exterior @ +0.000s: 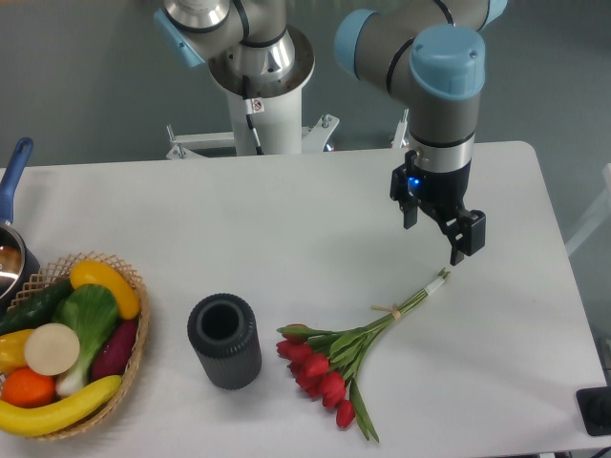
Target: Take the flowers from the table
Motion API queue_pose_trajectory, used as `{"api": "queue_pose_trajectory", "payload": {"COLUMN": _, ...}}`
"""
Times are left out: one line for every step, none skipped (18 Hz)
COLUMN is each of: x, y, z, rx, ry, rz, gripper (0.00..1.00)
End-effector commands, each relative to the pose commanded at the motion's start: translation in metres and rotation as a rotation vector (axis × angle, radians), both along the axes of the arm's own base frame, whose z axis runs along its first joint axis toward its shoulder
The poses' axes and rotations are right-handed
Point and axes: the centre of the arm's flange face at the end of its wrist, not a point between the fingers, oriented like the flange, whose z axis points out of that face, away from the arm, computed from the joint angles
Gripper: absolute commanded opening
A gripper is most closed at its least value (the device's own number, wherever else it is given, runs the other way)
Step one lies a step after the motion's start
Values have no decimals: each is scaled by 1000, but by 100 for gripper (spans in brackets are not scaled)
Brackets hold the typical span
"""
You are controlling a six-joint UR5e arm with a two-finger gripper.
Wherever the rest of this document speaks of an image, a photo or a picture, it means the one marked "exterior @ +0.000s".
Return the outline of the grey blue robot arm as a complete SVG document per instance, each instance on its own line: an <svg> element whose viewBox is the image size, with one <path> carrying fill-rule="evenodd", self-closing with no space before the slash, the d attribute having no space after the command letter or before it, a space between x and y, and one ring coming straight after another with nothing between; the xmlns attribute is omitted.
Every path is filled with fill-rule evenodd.
<svg viewBox="0 0 611 458"><path fill-rule="evenodd" d="M405 161L390 197L412 227L419 214L447 237L452 263L480 250L486 218L464 205L486 47L502 1L411 1L389 14L355 10L334 38L337 63L407 109ZM188 67L206 65L227 96L241 156L302 153L302 90L314 51L283 1L166 1L155 23Z"/></svg>

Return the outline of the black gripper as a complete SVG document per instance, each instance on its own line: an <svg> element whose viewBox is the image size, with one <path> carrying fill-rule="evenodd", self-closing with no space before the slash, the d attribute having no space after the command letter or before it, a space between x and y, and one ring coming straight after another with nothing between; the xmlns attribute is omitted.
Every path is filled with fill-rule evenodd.
<svg viewBox="0 0 611 458"><path fill-rule="evenodd" d="M416 152L405 153L405 163L391 173L390 198L399 204L403 227L418 221L418 209L433 219L448 238L450 264L458 265L485 246L486 215L464 206L471 162L445 173L427 171L415 164Z"/></svg>

